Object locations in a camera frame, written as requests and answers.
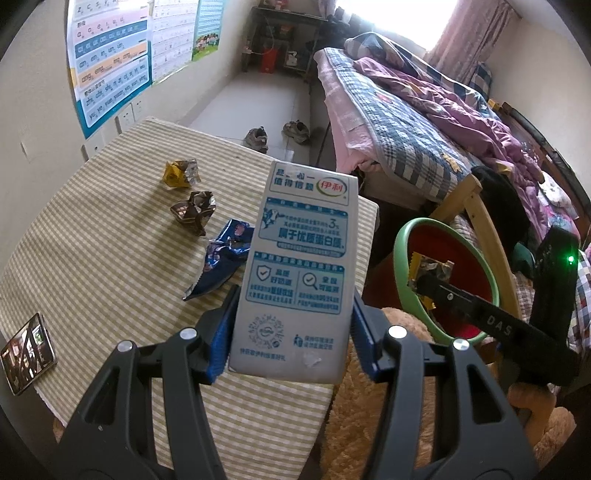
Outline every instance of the milk carton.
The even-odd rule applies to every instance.
[[[338,383],[353,309],[357,178],[271,166],[246,263],[229,368]]]

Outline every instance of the electrical outlet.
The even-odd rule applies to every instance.
[[[119,115],[115,117],[115,126],[117,127],[117,133],[122,134],[126,130],[129,130],[132,126],[134,126],[134,123],[134,110],[131,107],[131,103],[128,103],[119,112]]]
[[[146,100],[142,99],[143,96],[145,95],[141,95],[131,100],[131,108],[134,111],[134,118],[136,122],[143,120],[146,116]]]
[[[82,157],[84,161],[89,161],[98,152],[105,147],[105,137],[103,136],[102,130],[98,130],[92,134],[82,145]]]

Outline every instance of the pink bedsheet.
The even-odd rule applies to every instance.
[[[326,94],[324,103],[335,143],[336,171],[351,173],[357,167],[364,171],[381,171],[381,165],[374,164],[378,155],[365,120],[341,86],[324,52],[317,52],[314,59]]]

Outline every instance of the blue snack wrapper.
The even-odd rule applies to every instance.
[[[216,239],[210,240],[205,252],[203,271],[184,294],[187,301],[221,287],[246,263],[251,249],[254,227],[241,220],[229,220]]]

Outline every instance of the pink curtain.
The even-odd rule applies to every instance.
[[[320,16],[322,18],[334,15],[336,10],[336,0],[318,0],[318,9],[320,10]]]
[[[491,55],[505,27],[518,18],[505,0],[459,0],[425,61],[448,77],[468,83],[478,63]]]

